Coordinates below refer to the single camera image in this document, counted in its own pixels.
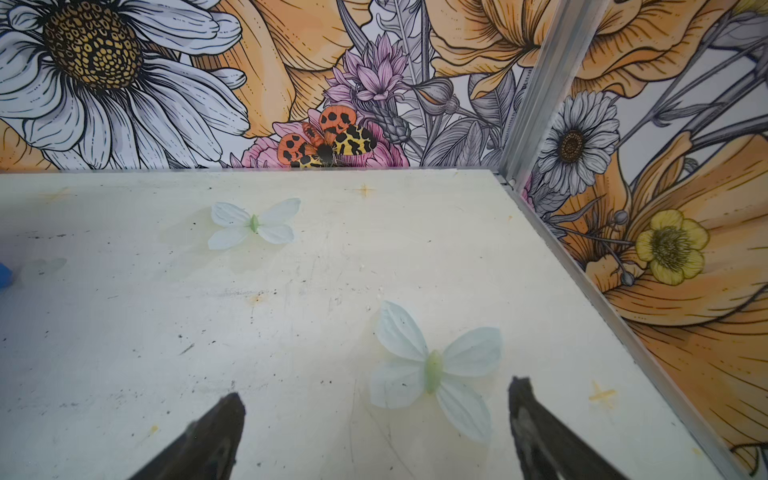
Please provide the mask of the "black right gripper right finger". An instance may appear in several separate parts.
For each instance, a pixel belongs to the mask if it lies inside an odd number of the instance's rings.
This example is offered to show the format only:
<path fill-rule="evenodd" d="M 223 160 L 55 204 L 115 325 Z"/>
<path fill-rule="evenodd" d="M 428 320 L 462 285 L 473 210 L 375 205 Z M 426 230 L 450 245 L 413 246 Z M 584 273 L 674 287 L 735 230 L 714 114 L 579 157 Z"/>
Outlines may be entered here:
<path fill-rule="evenodd" d="M 509 424 L 525 479 L 623 479 L 606 461 L 542 405 L 528 377 L 508 388 Z"/>

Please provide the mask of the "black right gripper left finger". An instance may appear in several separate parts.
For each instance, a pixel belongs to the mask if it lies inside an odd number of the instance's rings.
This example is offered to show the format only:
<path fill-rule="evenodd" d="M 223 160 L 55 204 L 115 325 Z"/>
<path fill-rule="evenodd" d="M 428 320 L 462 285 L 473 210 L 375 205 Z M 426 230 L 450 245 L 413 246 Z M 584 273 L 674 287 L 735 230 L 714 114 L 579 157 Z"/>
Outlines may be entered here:
<path fill-rule="evenodd" d="M 130 480 L 229 479 L 246 416 L 237 392 L 222 398 Z"/>

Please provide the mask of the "blue plastic bin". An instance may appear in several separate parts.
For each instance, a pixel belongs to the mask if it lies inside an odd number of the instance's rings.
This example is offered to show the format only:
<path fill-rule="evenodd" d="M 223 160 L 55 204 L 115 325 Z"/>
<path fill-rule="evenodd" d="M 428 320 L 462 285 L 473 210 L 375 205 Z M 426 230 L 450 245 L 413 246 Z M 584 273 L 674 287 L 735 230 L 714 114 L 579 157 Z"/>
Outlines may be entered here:
<path fill-rule="evenodd" d="M 0 289 L 5 289 L 13 283 L 13 272 L 3 263 L 0 264 Z"/>

